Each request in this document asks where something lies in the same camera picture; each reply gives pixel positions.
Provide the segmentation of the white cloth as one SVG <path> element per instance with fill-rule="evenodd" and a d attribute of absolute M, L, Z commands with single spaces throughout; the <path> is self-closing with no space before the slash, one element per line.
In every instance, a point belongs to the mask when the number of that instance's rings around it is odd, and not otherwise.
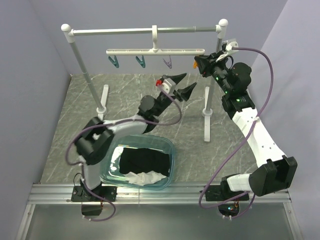
<path fill-rule="evenodd" d="M 134 184 L 138 186 L 154 184 L 166 178 L 165 175 L 155 171 L 141 172 L 141 173 L 129 172 L 124 176 L 125 176 L 125 180 L 128 181 L 130 184 Z"/>

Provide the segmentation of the translucent teal plastic basin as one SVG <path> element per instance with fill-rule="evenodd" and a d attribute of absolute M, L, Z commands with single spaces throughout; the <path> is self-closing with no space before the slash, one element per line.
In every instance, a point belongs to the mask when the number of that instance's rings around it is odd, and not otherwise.
<path fill-rule="evenodd" d="M 100 164 L 103 183 L 144 190 L 163 190 L 172 181 L 175 147 L 165 137 L 134 134 L 112 143 Z"/>

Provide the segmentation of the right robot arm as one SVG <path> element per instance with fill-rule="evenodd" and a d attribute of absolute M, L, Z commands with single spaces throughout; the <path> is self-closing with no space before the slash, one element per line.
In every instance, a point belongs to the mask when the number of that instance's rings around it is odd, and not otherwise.
<path fill-rule="evenodd" d="M 227 67 L 228 59 L 230 57 L 222 52 L 194 58 L 199 73 L 212 77 L 224 92 L 223 109 L 244 135 L 257 169 L 223 177 L 214 201 L 248 200 L 250 192 L 261 197 L 286 190 L 292 184 L 298 163 L 277 146 L 260 119 L 247 91 L 252 81 L 251 67 L 243 62 Z"/>

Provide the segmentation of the white plastic clip hanger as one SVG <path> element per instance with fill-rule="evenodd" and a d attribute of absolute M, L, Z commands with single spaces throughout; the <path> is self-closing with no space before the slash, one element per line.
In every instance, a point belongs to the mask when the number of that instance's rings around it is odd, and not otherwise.
<path fill-rule="evenodd" d="M 205 54 L 203 48 L 159 48 L 158 46 L 158 27 L 153 25 L 152 48 L 123 48 L 107 49 L 109 56 L 202 56 Z"/>

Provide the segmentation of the teal clothespin far left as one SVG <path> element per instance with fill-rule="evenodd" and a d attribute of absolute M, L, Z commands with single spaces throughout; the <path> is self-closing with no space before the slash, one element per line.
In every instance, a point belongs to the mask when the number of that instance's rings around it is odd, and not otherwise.
<path fill-rule="evenodd" d="M 116 56 L 108 56 L 108 60 L 118 69 L 120 67 L 118 58 Z"/>

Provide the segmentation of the white metal drying rack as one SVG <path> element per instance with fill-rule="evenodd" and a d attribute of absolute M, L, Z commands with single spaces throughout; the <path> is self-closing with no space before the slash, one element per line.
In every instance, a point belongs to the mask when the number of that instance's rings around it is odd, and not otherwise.
<path fill-rule="evenodd" d="M 216 52 L 221 48 L 222 41 L 226 35 L 227 26 L 229 22 L 227 19 L 221 19 L 217 25 L 210 27 L 157 27 L 158 34 L 171 34 L 171 33 L 197 33 L 197 32 L 216 32 L 217 33 L 217 44 Z M 118 28 L 118 29 L 87 29 L 87 30 L 77 30 L 72 29 L 69 24 L 62 24 L 61 31 L 63 32 L 67 42 L 72 48 L 73 54 L 78 62 L 81 72 L 86 80 L 86 83 L 90 89 L 93 99 L 97 105 L 96 112 L 97 116 L 101 119 L 107 113 L 107 101 L 109 94 L 109 86 L 106 84 L 103 86 L 102 96 L 99 97 L 98 93 L 93 85 L 93 82 L 89 76 L 88 70 L 85 66 L 83 58 L 79 52 L 76 45 L 76 36 L 98 36 L 98 35 L 137 35 L 137 34 L 148 34 L 152 35 L 152 27 L 149 28 Z"/>

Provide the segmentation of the black underwear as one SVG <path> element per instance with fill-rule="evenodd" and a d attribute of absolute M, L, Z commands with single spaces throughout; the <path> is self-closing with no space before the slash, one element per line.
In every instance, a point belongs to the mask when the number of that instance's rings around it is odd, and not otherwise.
<path fill-rule="evenodd" d="M 157 150 L 125 147 L 120 155 L 119 172 L 123 175 L 154 171 L 168 177 L 170 168 L 169 155 Z"/>

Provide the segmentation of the teal clothespin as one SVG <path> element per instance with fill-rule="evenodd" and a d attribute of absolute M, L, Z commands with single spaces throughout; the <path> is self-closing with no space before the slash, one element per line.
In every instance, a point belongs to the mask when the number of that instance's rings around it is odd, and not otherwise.
<path fill-rule="evenodd" d="M 146 67 L 145 57 L 143 55 L 141 57 L 136 56 L 135 59 L 142 68 Z"/>
<path fill-rule="evenodd" d="M 118 58 L 116 56 L 108 56 L 108 60 L 118 69 L 120 67 Z"/>

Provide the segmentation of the purple clothespin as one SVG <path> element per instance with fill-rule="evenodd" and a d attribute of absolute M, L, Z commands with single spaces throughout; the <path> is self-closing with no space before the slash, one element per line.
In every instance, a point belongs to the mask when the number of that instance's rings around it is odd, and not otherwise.
<path fill-rule="evenodd" d="M 172 58 L 170 55 L 168 56 L 168 59 L 163 58 L 162 60 L 169 69 L 172 69 Z"/>

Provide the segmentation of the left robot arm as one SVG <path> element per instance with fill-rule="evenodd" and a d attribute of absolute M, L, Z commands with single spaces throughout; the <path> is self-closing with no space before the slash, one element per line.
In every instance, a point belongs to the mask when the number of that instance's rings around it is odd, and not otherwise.
<path fill-rule="evenodd" d="M 160 91 L 158 97 L 143 96 L 136 114 L 119 120 L 93 117 L 72 140 L 71 145 L 75 146 L 78 155 L 75 165 L 81 168 L 80 188 L 88 201 L 104 201 L 100 163 L 111 145 L 122 137 L 151 132 L 156 126 L 161 125 L 158 117 L 171 104 L 177 105 L 178 102 L 189 100 L 197 84 L 192 83 L 178 89 L 177 85 L 185 77 L 185 73 L 174 76 L 163 75 L 156 81 L 156 87 Z"/>

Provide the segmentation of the aluminium mounting rail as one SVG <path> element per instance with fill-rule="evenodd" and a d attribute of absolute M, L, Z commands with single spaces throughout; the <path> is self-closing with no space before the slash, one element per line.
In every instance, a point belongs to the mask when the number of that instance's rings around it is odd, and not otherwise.
<path fill-rule="evenodd" d="M 174 182 L 163 190 L 118 187 L 115 205 L 121 204 L 198 204 L 203 182 Z M 73 184 L 34 184 L 28 204 L 71 204 Z"/>

